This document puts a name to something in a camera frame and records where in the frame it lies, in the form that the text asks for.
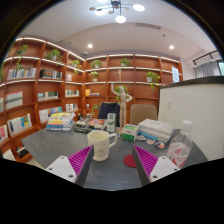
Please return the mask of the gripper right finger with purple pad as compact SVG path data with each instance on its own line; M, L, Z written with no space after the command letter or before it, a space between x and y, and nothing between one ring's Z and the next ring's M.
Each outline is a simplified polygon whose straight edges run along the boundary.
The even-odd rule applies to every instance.
M179 171L166 156L157 157L136 145L133 146L132 155L143 186Z

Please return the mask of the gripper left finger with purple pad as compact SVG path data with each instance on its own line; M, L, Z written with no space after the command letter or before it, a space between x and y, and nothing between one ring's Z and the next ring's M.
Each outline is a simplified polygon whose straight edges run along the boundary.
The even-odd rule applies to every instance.
M59 156L46 171L65 180L83 186L94 155L94 147L88 146L68 157Z

